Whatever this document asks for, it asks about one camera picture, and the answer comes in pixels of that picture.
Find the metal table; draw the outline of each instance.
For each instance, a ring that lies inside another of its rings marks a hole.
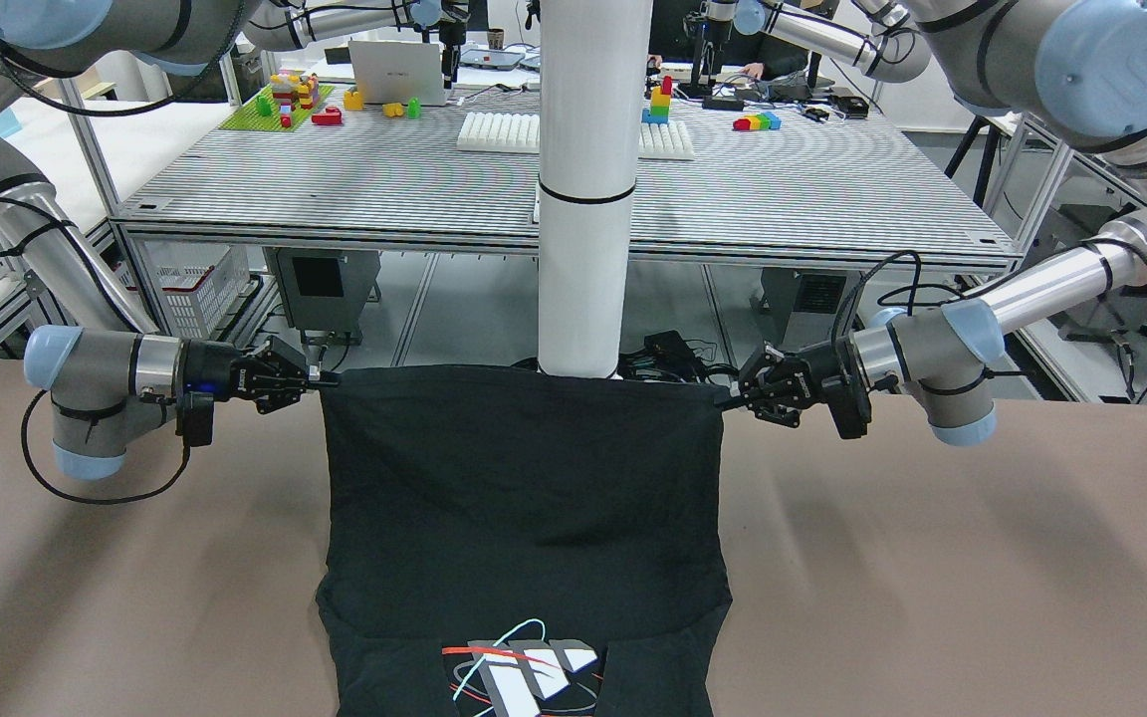
[[[328,104],[342,96],[333,95]],[[486,94],[345,126],[213,131],[119,205],[142,241],[533,255],[537,155],[455,149],[469,110],[537,112]],[[695,162],[641,161],[632,257],[866,268],[902,249],[928,268],[992,274],[1020,259],[1005,233],[883,117],[732,132],[733,112],[677,101]]]

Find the lego block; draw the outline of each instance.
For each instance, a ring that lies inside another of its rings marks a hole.
[[[350,112],[359,112],[365,108],[366,108],[366,99],[365,96],[360,95],[359,89],[352,87],[350,91],[344,92],[343,109],[346,109]]]
[[[323,112],[318,112],[313,115],[314,125],[342,125],[343,123],[343,111],[338,108],[327,108]]]

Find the white foam block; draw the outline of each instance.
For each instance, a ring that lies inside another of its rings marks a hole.
[[[468,112],[459,131],[459,149],[505,151],[509,155],[538,154],[538,115]],[[640,124],[641,159],[692,161],[693,140],[684,123]]]

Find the gray metal box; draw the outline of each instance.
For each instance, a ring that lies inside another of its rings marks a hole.
[[[268,248],[286,320],[299,330],[357,333],[379,278],[379,251]]]

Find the laptop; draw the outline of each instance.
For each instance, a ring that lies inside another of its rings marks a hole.
[[[418,96],[424,108],[445,104],[442,46],[429,41],[350,41],[351,69],[367,104]]]

